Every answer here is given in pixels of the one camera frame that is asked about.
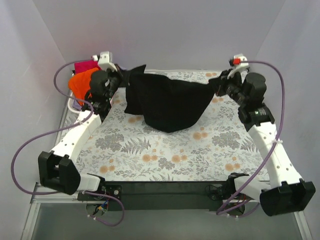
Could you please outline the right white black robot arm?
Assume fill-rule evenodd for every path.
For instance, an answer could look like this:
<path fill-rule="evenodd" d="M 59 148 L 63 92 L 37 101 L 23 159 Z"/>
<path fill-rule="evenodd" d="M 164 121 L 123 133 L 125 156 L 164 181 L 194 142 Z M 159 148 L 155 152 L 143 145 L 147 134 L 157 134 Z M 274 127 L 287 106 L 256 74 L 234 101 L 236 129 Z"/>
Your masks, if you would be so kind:
<path fill-rule="evenodd" d="M 248 73 L 245 78 L 239 73 L 228 77 L 228 73 L 223 72 L 210 79 L 209 84 L 217 96 L 227 95 L 238 104 L 238 117 L 263 158 L 253 175 L 233 172 L 228 176 L 219 190 L 226 201 L 216 213 L 227 213 L 227 204 L 241 195 L 257 201 L 270 217 L 303 211 L 316 188 L 313 182 L 302 178 L 285 151 L 280 140 L 281 126 L 276 126 L 264 103 L 265 77 L 255 72 Z M 257 180 L 262 168 L 267 169 L 268 183 Z"/>

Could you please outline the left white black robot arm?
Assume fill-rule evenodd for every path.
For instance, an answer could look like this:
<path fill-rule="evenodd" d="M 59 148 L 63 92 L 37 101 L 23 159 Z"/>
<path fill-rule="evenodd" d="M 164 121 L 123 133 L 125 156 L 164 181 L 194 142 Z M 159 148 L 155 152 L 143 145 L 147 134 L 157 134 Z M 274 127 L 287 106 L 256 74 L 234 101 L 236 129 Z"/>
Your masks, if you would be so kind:
<path fill-rule="evenodd" d="M 102 178 L 87 173 L 79 173 L 76 162 L 85 143 L 92 133 L 103 123 L 111 110 L 112 97 L 125 81 L 124 70 L 98 70 L 91 75 L 90 89 L 86 103 L 82 106 L 76 121 L 64 138 L 50 152 L 38 156 L 40 184 L 49 189 L 72 195 L 89 191 L 95 200 L 106 196 Z"/>

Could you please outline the black t shirt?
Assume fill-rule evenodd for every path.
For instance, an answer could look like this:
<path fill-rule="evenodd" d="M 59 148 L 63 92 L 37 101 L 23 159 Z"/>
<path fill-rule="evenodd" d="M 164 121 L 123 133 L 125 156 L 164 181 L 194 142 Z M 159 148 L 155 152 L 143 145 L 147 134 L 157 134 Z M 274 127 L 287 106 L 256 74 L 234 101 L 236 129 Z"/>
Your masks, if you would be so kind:
<path fill-rule="evenodd" d="M 141 65 L 129 70 L 125 113 L 142 115 L 148 126 L 165 133 L 196 124 L 214 97 L 212 87 L 145 73 L 145 68 Z"/>

